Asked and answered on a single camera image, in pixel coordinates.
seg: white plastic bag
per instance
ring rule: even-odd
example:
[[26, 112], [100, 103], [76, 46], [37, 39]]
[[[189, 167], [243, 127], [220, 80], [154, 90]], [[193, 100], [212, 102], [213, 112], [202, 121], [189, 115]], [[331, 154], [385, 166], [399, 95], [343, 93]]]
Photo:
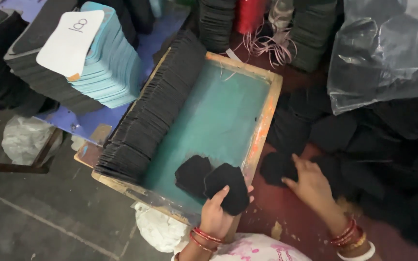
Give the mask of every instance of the white plastic bag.
[[189, 227], [151, 207], [135, 204], [136, 226], [141, 236], [160, 252], [171, 253], [188, 234]]
[[[4, 128], [1, 146], [13, 164], [32, 165], [49, 136], [56, 128], [36, 118], [14, 116]], [[55, 154], [62, 142], [62, 135], [54, 141], [45, 161]]]

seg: woman's right hand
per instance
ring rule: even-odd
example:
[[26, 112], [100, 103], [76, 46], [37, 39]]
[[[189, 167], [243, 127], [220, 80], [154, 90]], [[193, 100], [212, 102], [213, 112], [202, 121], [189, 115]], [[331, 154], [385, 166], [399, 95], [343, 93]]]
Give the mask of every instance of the woman's right hand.
[[335, 209], [336, 203], [330, 184], [320, 167], [316, 163], [300, 159], [296, 154], [293, 154], [292, 158], [298, 170], [298, 182], [285, 177], [282, 178], [282, 182], [319, 215], [330, 208]]

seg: clear plastic sheet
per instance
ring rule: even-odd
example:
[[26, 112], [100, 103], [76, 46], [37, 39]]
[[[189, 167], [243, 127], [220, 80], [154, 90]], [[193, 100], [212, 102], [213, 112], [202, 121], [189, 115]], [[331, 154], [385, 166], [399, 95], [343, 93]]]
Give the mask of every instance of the clear plastic sheet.
[[418, 0], [344, 0], [328, 75], [335, 115], [418, 97]]

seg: handwritten number 100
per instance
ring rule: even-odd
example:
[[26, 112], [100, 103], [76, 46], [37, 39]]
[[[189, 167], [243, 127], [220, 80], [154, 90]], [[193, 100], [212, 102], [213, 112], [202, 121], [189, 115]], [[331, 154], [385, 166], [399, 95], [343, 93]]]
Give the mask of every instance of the handwritten number 100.
[[73, 24], [73, 28], [69, 28], [70, 30], [73, 30], [73, 31], [77, 31], [77, 32], [80, 32], [80, 33], [83, 33], [82, 31], [81, 31], [81, 29], [83, 28], [83, 26], [84, 25], [86, 25], [88, 23], [88, 21], [86, 20], [86, 19], [80, 19], [80, 20], [78, 20], [78, 23], [76, 23], [76, 24]]

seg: white bangle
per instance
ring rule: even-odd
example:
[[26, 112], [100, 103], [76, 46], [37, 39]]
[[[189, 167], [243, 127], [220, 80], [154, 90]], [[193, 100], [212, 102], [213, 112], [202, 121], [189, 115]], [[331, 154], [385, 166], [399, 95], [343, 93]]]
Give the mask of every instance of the white bangle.
[[375, 254], [375, 246], [370, 241], [369, 241], [369, 244], [370, 244], [369, 251], [367, 251], [367, 253], [365, 253], [365, 254], [363, 254], [361, 256], [357, 256], [357, 257], [344, 257], [344, 256], [340, 255], [339, 252], [336, 252], [336, 254], [338, 255], [339, 258], [341, 258], [344, 261], [367, 261], [370, 258], [372, 258], [373, 255]]

